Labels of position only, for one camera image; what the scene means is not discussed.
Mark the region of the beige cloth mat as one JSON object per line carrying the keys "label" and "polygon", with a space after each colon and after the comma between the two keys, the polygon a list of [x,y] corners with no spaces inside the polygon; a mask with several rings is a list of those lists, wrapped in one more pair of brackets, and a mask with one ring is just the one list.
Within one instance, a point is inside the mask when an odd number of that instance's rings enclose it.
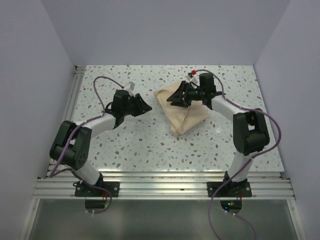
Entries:
{"label": "beige cloth mat", "polygon": [[173,106],[167,101],[181,83],[182,81],[178,81],[153,92],[154,97],[158,100],[166,117],[170,121],[170,131],[176,137],[183,135],[210,117],[201,101],[193,101],[191,106],[187,108]]}

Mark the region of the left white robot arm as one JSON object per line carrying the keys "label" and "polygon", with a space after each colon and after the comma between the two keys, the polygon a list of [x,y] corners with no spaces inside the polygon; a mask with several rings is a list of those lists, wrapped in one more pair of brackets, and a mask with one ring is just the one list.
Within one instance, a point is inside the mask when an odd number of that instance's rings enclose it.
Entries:
{"label": "left white robot arm", "polygon": [[49,151],[49,156],[56,161],[50,177],[55,177],[59,165],[70,168],[75,176],[86,182],[86,190],[92,196],[103,193],[104,184],[101,174],[88,161],[91,139],[119,127],[126,116],[137,117],[152,110],[140,94],[132,95],[127,90],[117,90],[100,115],[84,122],[76,123],[65,120],[61,123]]}

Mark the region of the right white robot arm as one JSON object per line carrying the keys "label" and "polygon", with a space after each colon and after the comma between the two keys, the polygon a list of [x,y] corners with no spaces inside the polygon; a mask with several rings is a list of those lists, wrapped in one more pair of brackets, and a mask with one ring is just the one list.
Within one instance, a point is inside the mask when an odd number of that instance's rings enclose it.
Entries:
{"label": "right white robot arm", "polygon": [[223,87],[220,91],[217,90],[215,80],[221,83],[214,73],[204,71],[199,75],[199,85],[192,81],[182,81],[166,101],[181,108],[190,107],[192,102],[200,101],[232,122],[236,153],[222,183],[223,192],[232,197],[241,190],[240,184],[247,181],[255,153],[262,152],[270,143],[270,135],[263,111],[231,102],[226,98]]}

